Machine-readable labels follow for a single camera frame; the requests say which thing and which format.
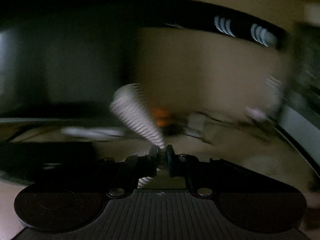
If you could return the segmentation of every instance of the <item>white striped object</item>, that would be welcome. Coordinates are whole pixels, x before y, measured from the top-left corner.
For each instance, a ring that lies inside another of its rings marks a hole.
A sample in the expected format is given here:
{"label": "white striped object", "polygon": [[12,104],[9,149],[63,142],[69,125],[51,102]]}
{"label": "white striped object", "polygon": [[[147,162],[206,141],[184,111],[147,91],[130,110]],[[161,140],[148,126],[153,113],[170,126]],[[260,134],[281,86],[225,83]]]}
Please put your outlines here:
{"label": "white striped object", "polygon": [[[157,168],[157,172],[160,172],[166,158],[166,144],[161,130],[146,107],[145,98],[138,84],[129,84],[119,88],[114,94],[110,109],[132,131],[160,148],[160,163]],[[139,179],[138,188],[145,186],[152,179],[151,177]]]}

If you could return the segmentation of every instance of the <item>screw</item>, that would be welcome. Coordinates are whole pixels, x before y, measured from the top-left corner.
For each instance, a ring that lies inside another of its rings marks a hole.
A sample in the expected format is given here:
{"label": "screw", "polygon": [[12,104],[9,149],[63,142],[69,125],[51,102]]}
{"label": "screw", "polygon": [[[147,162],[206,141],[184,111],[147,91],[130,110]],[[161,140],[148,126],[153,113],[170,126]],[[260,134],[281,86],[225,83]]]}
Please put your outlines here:
{"label": "screw", "polygon": [[112,188],[109,190],[109,194],[113,197],[119,197],[124,193],[124,189],[122,188]]}
{"label": "screw", "polygon": [[197,190],[197,193],[200,195],[200,196],[209,196],[212,194],[212,190],[207,188],[207,187],[202,187],[200,189]]}

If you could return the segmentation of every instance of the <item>silver bolt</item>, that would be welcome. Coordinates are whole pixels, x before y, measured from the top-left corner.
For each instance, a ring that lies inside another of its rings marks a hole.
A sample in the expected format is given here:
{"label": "silver bolt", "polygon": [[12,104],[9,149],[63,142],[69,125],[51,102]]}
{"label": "silver bolt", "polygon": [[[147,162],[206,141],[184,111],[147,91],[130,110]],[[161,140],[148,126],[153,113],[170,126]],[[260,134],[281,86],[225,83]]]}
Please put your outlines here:
{"label": "silver bolt", "polygon": [[114,197],[119,197],[124,193],[124,189],[122,188],[112,188],[109,190],[109,194]]}
{"label": "silver bolt", "polygon": [[212,190],[207,187],[202,187],[198,189],[197,192],[200,196],[209,196],[212,194]]}

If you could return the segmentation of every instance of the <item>circular cover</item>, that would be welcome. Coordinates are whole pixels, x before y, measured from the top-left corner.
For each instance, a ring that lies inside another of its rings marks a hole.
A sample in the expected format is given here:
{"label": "circular cover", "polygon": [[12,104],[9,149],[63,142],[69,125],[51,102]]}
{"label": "circular cover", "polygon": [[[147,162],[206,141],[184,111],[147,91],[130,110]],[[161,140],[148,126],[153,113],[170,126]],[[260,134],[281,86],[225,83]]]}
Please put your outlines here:
{"label": "circular cover", "polygon": [[261,189],[256,193],[221,193],[218,205],[233,224],[260,233],[280,233],[299,225],[307,202],[300,192]]}
{"label": "circular cover", "polygon": [[28,227],[57,233],[90,223],[105,203],[106,195],[102,193],[33,184],[17,195],[14,209]]}

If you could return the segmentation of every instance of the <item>gray surface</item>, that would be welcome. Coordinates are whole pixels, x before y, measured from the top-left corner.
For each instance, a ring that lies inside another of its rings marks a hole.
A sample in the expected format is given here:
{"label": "gray surface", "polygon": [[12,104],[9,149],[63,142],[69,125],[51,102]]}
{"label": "gray surface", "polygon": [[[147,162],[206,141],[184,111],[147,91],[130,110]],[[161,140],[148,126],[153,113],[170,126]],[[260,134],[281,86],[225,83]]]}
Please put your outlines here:
{"label": "gray surface", "polygon": [[91,224],[69,233],[44,234],[25,229],[14,240],[306,240],[297,229],[259,234],[228,222],[210,200],[197,199],[187,190],[139,189],[121,200],[111,200]]}

